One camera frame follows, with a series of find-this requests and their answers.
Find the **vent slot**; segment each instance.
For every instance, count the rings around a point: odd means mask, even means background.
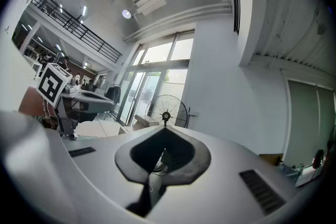
[[[285,204],[285,201],[254,170],[239,174],[266,215]]]
[[[93,147],[80,148],[79,150],[69,151],[70,156],[77,157],[96,151]]]

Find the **black recessed opening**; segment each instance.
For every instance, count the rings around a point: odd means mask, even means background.
[[[169,172],[180,169],[189,163],[194,155],[194,146],[168,129],[163,129],[131,150],[131,158],[147,172],[153,171],[162,152],[165,150]]]

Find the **person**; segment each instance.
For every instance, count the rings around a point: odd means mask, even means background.
[[[85,82],[85,79],[83,79],[83,81],[82,81],[82,84],[81,84],[81,89],[82,90],[85,90],[86,89],[86,82]]]
[[[75,79],[78,80],[78,84],[79,84],[79,82],[80,82],[80,74],[79,73],[77,73],[77,75],[75,76]]]
[[[92,87],[93,87],[93,80],[90,79],[89,84],[88,84],[86,90],[92,92],[92,90],[93,90]]]
[[[64,70],[68,71],[68,70],[69,70],[69,68],[68,68],[68,61],[69,61],[69,57],[68,57],[68,56],[65,56],[65,57],[63,58],[63,60],[57,62],[57,64],[58,64],[60,67],[62,67]]]

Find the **ceiling light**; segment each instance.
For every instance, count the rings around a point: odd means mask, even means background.
[[[124,16],[126,19],[129,19],[129,18],[132,17],[132,14],[131,14],[131,12],[130,12],[129,10],[124,9],[124,10],[122,11],[122,16]]]
[[[86,12],[86,6],[84,6],[84,8],[83,8],[83,16],[85,16],[85,12]]]

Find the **glass door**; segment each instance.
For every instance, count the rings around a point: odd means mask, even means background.
[[[140,91],[141,83],[143,81],[144,76],[145,76],[145,73],[138,72],[134,78],[130,91],[126,93],[127,99],[126,99],[125,105],[122,108],[122,112],[120,115],[120,121],[125,125],[127,125],[129,122],[130,114],[131,114],[132,109],[134,108],[134,104],[136,102],[136,96],[138,95]]]
[[[141,117],[145,117],[145,111],[148,104],[152,101],[153,95],[159,82],[159,77],[161,72],[150,72],[148,75],[143,79],[141,90],[136,98],[136,106],[134,106],[134,111],[131,114],[133,125],[136,122],[134,118],[135,115],[139,115]]]

